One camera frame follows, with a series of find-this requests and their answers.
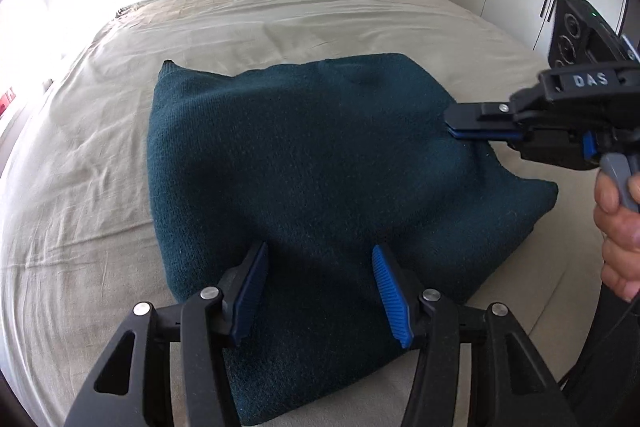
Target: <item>black cable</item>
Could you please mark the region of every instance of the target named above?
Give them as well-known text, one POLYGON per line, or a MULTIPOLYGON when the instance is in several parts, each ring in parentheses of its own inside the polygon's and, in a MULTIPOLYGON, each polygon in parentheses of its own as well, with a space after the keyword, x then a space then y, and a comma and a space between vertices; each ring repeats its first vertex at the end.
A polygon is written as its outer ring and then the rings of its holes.
POLYGON ((560 388, 562 388, 562 386, 564 386, 564 384, 567 383, 569 378, 571 378, 575 373, 579 374, 579 373, 583 372, 583 370, 585 369, 587 364, 591 361, 593 356, 602 347, 602 345, 607 341, 607 339, 611 336, 611 334, 614 331, 616 331, 620 327, 620 324, 622 324, 625 321, 625 319, 634 311, 634 309, 636 309, 636 305, 638 304, 638 302, 640 302, 640 291, 636 294, 636 296, 630 302, 629 306, 626 308, 625 312, 618 319, 618 321, 614 324, 614 326, 609 330, 609 332, 598 341, 598 343, 593 347, 593 349, 590 349, 587 352, 586 355, 584 355, 583 357, 578 359, 578 361, 575 363, 574 367, 569 369, 566 372, 566 374, 564 375, 564 377, 562 377, 558 381, 558 386, 560 388))

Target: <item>folded bedding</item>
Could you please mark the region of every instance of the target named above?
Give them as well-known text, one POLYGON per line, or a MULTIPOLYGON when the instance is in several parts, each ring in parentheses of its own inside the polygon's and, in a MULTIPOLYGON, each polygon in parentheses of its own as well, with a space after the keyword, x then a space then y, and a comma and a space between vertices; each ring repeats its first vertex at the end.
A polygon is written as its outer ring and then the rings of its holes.
POLYGON ((557 187, 451 139, 452 98, 404 55, 281 64, 238 76, 162 66, 147 141, 167 282, 184 301, 255 240, 270 272, 250 335, 225 353, 243 425, 401 354, 370 265, 385 241, 459 303, 529 235, 557 187))

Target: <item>gray handle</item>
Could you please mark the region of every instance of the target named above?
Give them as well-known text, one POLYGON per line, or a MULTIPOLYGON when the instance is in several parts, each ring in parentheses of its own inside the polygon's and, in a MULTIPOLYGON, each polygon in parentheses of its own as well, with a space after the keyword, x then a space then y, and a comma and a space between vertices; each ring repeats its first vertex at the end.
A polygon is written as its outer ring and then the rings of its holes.
POLYGON ((631 197, 628 187, 629 178, 640 169, 640 155, 627 157, 621 153, 610 152, 602 157, 600 167, 602 172, 616 182, 620 191, 620 203, 633 212, 640 212, 640 208, 631 197))

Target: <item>human hand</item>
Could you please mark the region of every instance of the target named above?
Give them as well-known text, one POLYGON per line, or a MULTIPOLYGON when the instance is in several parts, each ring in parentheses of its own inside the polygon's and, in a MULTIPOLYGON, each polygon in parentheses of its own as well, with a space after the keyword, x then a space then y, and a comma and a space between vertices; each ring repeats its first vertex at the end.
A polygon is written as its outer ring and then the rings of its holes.
MULTIPOLYGON (((640 174, 629 178, 629 191, 640 203, 640 174)), ((602 244, 602 282, 629 302, 640 291, 640 214, 620 205, 616 184, 603 172, 595 187, 593 220, 607 236, 602 244)))

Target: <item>white duvet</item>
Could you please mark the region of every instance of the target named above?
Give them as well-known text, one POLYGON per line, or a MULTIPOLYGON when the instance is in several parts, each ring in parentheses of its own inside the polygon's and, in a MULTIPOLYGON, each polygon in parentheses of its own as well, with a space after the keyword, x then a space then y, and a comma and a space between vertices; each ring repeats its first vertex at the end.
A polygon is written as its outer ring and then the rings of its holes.
MULTIPOLYGON (((136 302, 173 302, 146 180, 162 62, 236 75, 385 52, 408 55, 460 102, 505 100, 545 68, 541 57, 447 0, 155 0, 98 33, 51 87, 0 178, 0 368, 37 425, 62 427, 136 302)), ((594 172, 524 162, 507 147, 497 152, 520 176, 556 181, 559 200, 471 304, 505 302, 558 376, 580 352, 600 289, 594 172)), ((405 355, 269 425, 400 425, 415 360, 405 355)), ((180 384, 176 373, 172 383, 180 384)))

